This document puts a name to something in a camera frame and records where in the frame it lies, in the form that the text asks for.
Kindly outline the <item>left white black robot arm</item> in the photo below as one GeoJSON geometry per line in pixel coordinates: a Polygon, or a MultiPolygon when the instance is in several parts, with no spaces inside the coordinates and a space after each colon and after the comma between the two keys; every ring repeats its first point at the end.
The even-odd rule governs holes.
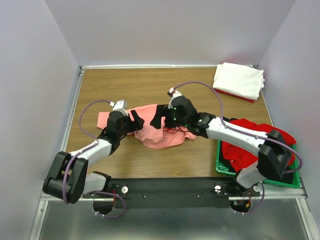
{"type": "Polygon", "coordinates": [[[124,115],[120,111],[109,113],[106,127],[91,144],[73,151],[58,152],[44,180],[42,191],[63,200],[66,204],[76,203],[83,194],[95,192],[104,198],[110,194],[111,179],[104,173],[87,174],[90,164],[112,155],[121,140],[141,130],[144,120],[135,110],[124,115]]]}

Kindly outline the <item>pink t shirt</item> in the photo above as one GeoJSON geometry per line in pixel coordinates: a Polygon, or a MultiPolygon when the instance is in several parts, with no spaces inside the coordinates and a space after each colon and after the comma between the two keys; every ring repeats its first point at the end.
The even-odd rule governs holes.
{"type": "Polygon", "coordinates": [[[126,135],[133,135],[137,140],[150,149],[166,149],[181,145],[186,139],[194,141],[197,137],[190,133],[186,127],[167,128],[165,127],[165,116],[162,117],[161,129],[156,129],[150,125],[158,104],[149,104],[138,106],[127,110],[129,114],[131,110],[136,110],[137,114],[144,119],[143,128],[126,135]]]}

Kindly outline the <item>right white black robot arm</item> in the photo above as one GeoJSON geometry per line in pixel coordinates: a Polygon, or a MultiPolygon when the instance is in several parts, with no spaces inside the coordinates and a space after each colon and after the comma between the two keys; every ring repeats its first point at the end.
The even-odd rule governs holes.
{"type": "Polygon", "coordinates": [[[265,179],[280,181],[288,173],[292,148],[279,131],[267,133],[225,122],[213,114],[198,112],[184,96],[173,97],[168,105],[158,105],[150,124],[156,129],[186,127],[195,136],[220,140],[256,156],[258,160],[241,169],[230,183],[230,191],[236,196],[265,179]]]}

